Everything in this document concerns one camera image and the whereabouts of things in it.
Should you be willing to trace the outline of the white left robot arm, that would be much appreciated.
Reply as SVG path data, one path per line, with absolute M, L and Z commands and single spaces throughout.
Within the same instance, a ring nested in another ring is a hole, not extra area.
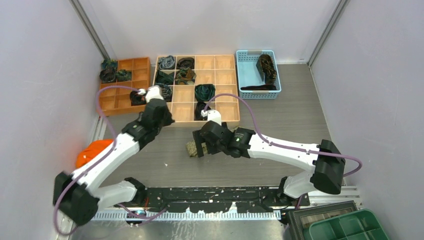
M 127 159 L 151 143 L 163 127 L 174 123 L 172 114 L 159 86 L 136 90 L 145 100 L 144 111 L 128 123 L 119 134 L 112 127 L 113 142 L 89 163 L 72 173 L 59 173 L 54 180 L 53 218 L 58 212 L 69 217 L 76 225 L 88 223 L 98 211 L 120 203 L 141 206 L 146 200 L 143 184 L 134 178 L 106 187 L 100 185 Z

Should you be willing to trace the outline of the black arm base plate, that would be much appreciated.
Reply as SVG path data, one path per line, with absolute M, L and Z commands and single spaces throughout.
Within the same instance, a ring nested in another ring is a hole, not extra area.
M 239 214 L 247 214 L 280 212 L 296 207 L 298 202 L 301 207 L 308 206 L 308 194 L 301 200 L 286 202 L 277 186 L 148 187 L 141 200 L 122 205 L 155 213 L 166 209 L 168 213 L 214 214 L 234 209 Z

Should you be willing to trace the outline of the green floral patterned tie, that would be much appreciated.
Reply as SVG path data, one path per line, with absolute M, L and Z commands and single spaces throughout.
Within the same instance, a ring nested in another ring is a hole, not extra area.
M 208 149 L 207 149 L 206 143 L 203 142 L 201 144 L 201 146 L 202 146 L 203 154 L 204 155 L 207 155 L 208 154 Z M 187 153 L 188 153 L 188 155 L 189 155 L 190 158 L 198 157 L 198 150 L 197 150 L 196 143 L 195 143 L 194 140 L 191 140 L 191 141 L 187 142 L 187 144 L 185 145 L 185 147 L 186 147 Z

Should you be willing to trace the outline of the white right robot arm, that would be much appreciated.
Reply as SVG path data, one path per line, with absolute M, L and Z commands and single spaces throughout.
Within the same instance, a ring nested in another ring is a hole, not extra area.
M 233 158 L 268 159 L 303 171 L 281 179 L 277 198 L 283 205 L 291 205 L 297 198 L 313 191 L 338 195 L 346 160 L 330 140 L 320 144 L 290 142 L 266 135 L 258 131 L 238 127 L 231 130 L 216 110 L 206 112 L 207 121 L 199 130 L 193 131 L 193 139 L 198 157 L 207 153 L 224 153 Z

